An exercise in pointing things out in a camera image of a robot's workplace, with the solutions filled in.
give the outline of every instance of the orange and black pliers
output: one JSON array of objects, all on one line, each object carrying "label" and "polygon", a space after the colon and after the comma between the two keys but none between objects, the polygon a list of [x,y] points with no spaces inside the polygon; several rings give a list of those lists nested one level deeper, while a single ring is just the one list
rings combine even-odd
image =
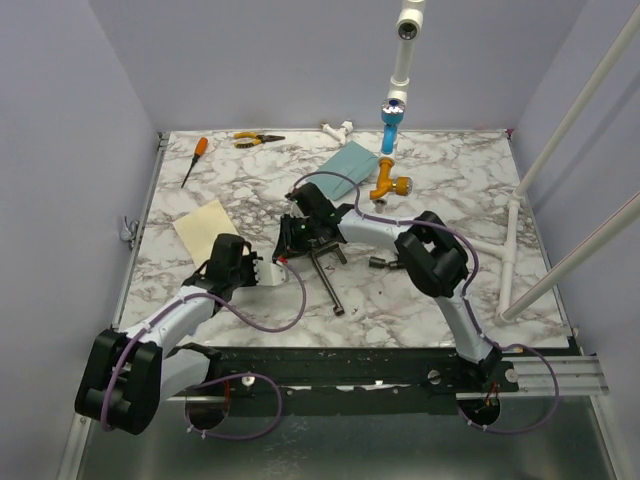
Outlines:
[{"label": "orange and black pliers", "polygon": [[255,132],[240,132],[236,133],[233,138],[249,138],[248,141],[236,142],[236,148],[250,148],[261,143],[277,142],[278,140],[284,140],[284,137],[278,135],[260,135]]}]

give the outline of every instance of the gray wall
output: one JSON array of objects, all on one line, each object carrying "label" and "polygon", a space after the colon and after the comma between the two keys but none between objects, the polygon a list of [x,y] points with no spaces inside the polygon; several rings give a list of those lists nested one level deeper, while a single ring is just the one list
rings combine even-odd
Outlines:
[{"label": "gray wall", "polygon": [[[400,0],[90,0],[163,130],[380,126]],[[431,0],[405,128],[514,127],[585,0]]]},{"label": "gray wall", "polygon": [[0,4],[0,478],[55,478],[157,136],[86,0]]},{"label": "gray wall", "polygon": [[[516,128],[524,171],[573,102],[638,0],[591,0]],[[640,188],[640,36],[637,36],[530,190],[552,263]],[[640,222],[560,285],[582,344],[602,360],[640,472]]]}]

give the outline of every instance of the orange screwdriver handle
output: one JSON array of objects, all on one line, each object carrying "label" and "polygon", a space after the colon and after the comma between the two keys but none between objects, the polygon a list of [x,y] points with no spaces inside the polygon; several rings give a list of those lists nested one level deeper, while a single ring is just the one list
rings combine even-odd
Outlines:
[{"label": "orange screwdriver handle", "polygon": [[193,156],[197,156],[198,158],[200,158],[204,151],[207,149],[207,145],[209,145],[209,140],[207,140],[206,138],[202,137],[200,140],[198,140],[198,145],[196,145],[196,150],[193,152]]}]

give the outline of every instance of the screwdriver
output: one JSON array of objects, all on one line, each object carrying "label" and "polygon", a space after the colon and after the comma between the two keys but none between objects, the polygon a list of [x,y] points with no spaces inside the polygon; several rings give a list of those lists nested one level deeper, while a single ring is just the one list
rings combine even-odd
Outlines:
[{"label": "screwdriver", "polygon": [[191,160],[191,166],[189,167],[187,176],[184,177],[184,180],[182,181],[182,185],[180,186],[180,188],[184,188],[184,184],[187,183],[187,178],[189,178],[191,169],[196,163],[198,163],[198,159],[202,156],[204,151],[207,149],[207,145],[209,145],[209,140],[207,140],[206,138],[202,137],[200,140],[198,140],[198,145],[196,145],[196,149],[193,152],[193,159]]}]

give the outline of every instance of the marble tabletop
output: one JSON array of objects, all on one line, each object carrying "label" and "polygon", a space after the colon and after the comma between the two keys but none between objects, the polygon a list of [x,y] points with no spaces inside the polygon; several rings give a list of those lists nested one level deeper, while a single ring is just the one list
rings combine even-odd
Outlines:
[{"label": "marble tabletop", "polygon": [[[285,131],[277,143],[236,149],[229,132],[173,132],[158,179],[144,237],[140,246],[121,328],[148,317],[180,288],[194,270],[187,250],[172,222],[212,200],[219,200],[238,233],[260,255],[270,258],[278,237],[280,215],[288,211],[284,199],[292,183],[314,171],[339,150],[322,132]],[[189,167],[198,139],[209,147],[193,169],[184,189],[180,183]],[[382,134],[354,132],[351,139],[372,152]],[[472,238],[501,243],[506,234],[505,205],[518,181],[504,132],[404,132],[399,135],[394,176],[413,178],[409,197],[390,196],[386,214],[416,216],[436,212],[450,227]],[[375,183],[372,175],[364,192]],[[352,203],[354,194],[341,199]],[[362,202],[362,209],[373,205]],[[513,299],[546,273],[534,223],[525,206],[518,225],[518,262]],[[445,347],[453,345],[449,328],[435,302],[421,294],[406,272],[374,270],[375,255],[393,260],[390,252],[363,245],[346,245],[348,259],[341,265],[335,255],[320,262],[340,297],[346,313],[336,317],[332,303],[307,258],[291,261],[308,291],[304,317],[280,334],[261,333],[222,310],[198,327],[185,341],[212,346],[290,347]],[[566,347],[563,325],[552,293],[546,294],[513,324],[496,322],[500,262],[480,254],[480,273],[471,287],[472,298],[487,333],[502,344],[525,343],[537,347]],[[300,307],[295,281],[267,288],[239,289],[233,301],[265,326],[288,323]]]}]

